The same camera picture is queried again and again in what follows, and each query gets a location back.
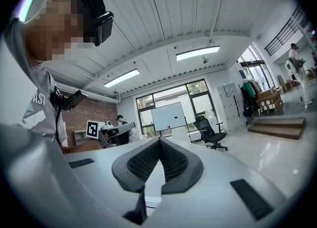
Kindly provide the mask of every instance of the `person in background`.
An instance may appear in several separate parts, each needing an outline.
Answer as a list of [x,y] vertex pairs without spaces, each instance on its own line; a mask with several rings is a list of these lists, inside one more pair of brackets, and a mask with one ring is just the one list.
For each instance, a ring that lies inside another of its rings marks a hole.
[[299,71],[294,75],[296,80],[298,80],[301,83],[301,86],[303,88],[305,105],[310,105],[312,104],[312,101],[310,100],[309,84],[305,70],[303,68],[303,64],[305,63],[305,61],[299,58],[297,50],[298,47],[296,46],[296,44],[291,44],[291,49],[288,52],[288,58],[295,60],[299,66]]
[[[121,124],[129,123],[126,119],[123,118],[122,115],[118,115],[116,120],[118,120]],[[121,135],[117,136],[118,145],[123,145],[131,142],[131,131],[127,131]]]
[[[55,92],[55,81],[44,61],[56,60],[71,43],[89,38],[98,16],[106,13],[104,0],[47,0],[46,5],[32,19],[23,23],[14,17],[4,31],[4,39],[23,69],[37,87],[33,99],[25,111],[22,123],[45,140],[55,141],[56,109],[50,101]],[[62,116],[58,121],[58,138],[63,142],[66,132]],[[63,147],[65,153],[102,149],[98,141],[79,146]]]

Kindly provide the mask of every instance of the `wooden platform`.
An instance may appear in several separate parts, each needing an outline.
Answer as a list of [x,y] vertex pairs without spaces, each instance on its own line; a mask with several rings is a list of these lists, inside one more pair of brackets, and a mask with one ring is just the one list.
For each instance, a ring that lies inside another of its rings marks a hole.
[[298,119],[259,119],[248,127],[248,131],[288,139],[300,138],[305,126],[304,118]]
[[298,140],[301,133],[302,128],[283,128],[283,127],[270,127],[270,126],[257,126],[252,125],[248,128],[248,131],[254,133],[260,133],[264,135],[274,136],[274,137],[283,137],[288,139],[296,139]]
[[303,118],[270,119],[270,120],[259,119],[259,120],[254,121],[253,125],[284,127],[284,128],[303,128],[304,127],[304,119]]

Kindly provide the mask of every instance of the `window frame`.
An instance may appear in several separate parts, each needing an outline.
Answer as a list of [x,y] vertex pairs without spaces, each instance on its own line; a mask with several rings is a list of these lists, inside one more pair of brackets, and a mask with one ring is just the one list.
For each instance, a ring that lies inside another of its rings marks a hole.
[[[195,93],[195,94],[190,95],[187,85],[193,84],[193,83],[197,83],[197,82],[201,82],[201,81],[204,81],[204,82],[205,82],[207,91],[204,91],[204,92],[201,92],[201,93]],[[153,126],[153,127],[154,127],[155,136],[157,137],[157,131],[155,130],[155,124],[152,123],[152,124],[148,124],[148,125],[142,125],[142,121],[141,121],[141,112],[156,108],[156,102],[155,102],[155,99],[154,99],[154,94],[159,93],[159,92],[163,92],[163,91],[168,91],[168,90],[171,90],[171,89],[174,89],[174,88],[178,88],[178,87],[182,87],[182,86],[185,86],[185,88],[186,88],[186,91],[187,91],[187,94],[188,94],[188,96],[189,96],[189,99],[190,99],[190,102],[191,102],[191,105],[192,105],[192,109],[193,109],[195,118],[196,118],[197,116],[204,115],[204,112],[201,112],[201,113],[197,113],[197,112],[196,112],[193,99],[196,98],[196,97],[199,97],[199,96],[203,96],[203,95],[208,94],[208,97],[209,97],[209,100],[210,100],[211,106],[212,106],[212,111],[214,112],[215,117],[218,119],[217,114],[216,114],[216,111],[215,111],[215,108],[214,108],[214,104],[213,104],[213,101],[212,101],[212,98],[211,98],[211,93],[210,93],[210,91],[209,91],[209,89],[208,89],[208,86],[207,86],[207,84],[206,84],[206,81],[205,81],[205,79],[200,79],[200,80],[196,80],[196,81],[191,81],[191,82],[188,82],[188,83],[184,83],[184,84],[181,84],[181,85],[177,85],[177,86],[175,86],[175,87],[163,89],[163,90],[160,90],[160,91],[157,91],[157,92],[152,92],[152,93],[149,93],[149,94],[147,94],[147,95],[143,95],[143,96],[140,96],[140,97],[135,98],[135,102],[136,102],[136,104],[137,104],[137,109],[138,109],[138,116],[139,116],[139,122],[140,122],[141,132],[142,132],[143,135],[144,135],[143,128],[152,127],[152,126]],[[139,108],[138,108],[137,100],[140,99],[140,98],[143,98],[143,97],[145,97],[145,96],[150,96],[150,95],[152,96],[152,99],[153,99],[153,105],[152,105],[152,106],[149,106],[149,107],[145,107],[145,108],[140,108],[140,109],[139,109]]]

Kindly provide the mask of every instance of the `black rubber pad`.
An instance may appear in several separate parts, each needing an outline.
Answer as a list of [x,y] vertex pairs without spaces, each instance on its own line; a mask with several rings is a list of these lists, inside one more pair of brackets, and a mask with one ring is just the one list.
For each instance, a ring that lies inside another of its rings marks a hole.
[[256,221],[264,218],[273,208],[244,179],[230,182]]
[[94,161],[92,159],[81,159],[81,160],[68,162],[68,164],[71,168],[82,167],[82,166],[85,166],[85,165],[88,165],[91,163],[94,163]]

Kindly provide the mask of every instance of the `staircase railing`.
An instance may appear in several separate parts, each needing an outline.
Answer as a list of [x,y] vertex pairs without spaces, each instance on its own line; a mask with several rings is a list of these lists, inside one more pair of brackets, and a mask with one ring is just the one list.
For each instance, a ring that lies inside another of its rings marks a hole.
[[[303,12],[303,9],[298,5],[292,14],[292,17],[295,20],[298,20],[302,16]],[[265,47],[265,50],[269,53],[270,56],[277,52],[277,50],[282,47],[298,30],[296,22],[293,18],[289,18],[280,32],[278,32],[273,40]]]

